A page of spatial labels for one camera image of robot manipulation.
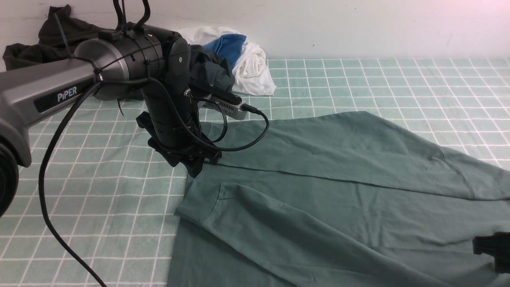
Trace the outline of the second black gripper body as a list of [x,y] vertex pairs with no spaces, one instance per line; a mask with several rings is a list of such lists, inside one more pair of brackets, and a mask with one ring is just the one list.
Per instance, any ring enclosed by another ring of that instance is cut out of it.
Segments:
[[494,258],[495,272],[510,273],[510,233],[495,232],[491,236],[473,238],[473,253]]

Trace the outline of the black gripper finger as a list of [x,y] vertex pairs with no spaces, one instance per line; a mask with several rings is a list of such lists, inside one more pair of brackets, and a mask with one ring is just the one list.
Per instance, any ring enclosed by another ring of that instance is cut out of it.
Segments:
[[183,165],[191,178],[196,178],[202,172],[204,160],[203,157],[185,157],[183,159]]

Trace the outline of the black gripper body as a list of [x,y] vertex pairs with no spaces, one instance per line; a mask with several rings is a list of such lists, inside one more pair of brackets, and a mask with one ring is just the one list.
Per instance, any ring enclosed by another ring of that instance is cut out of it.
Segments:
[[148,145],[169,165],[183,165],[185,157],[203,157],[212,164],[222,158],[222,152],[202,132],[198,107],[190,98],[169,96],[160,86],[143,87],[141,94],[147,111],[136,122],[150,135]]

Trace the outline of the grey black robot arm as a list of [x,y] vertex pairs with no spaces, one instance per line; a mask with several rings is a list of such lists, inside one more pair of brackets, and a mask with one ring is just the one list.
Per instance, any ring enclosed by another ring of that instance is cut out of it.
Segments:
[[41,164],[44,175],[82,102],[140,90],[137,122],[150,146],[190,180],[176,209],[180,227],[171,280],[271,279],[295,286],[509,285],[509,171],[436,145],[372,113],[265,120],[242,147],[217,147],[201,124],[202,89],[189,79],[190,49],[172,31],[106,31],[66,60],[1,73],[1,213],[31,165],[27,130],[71,106]]

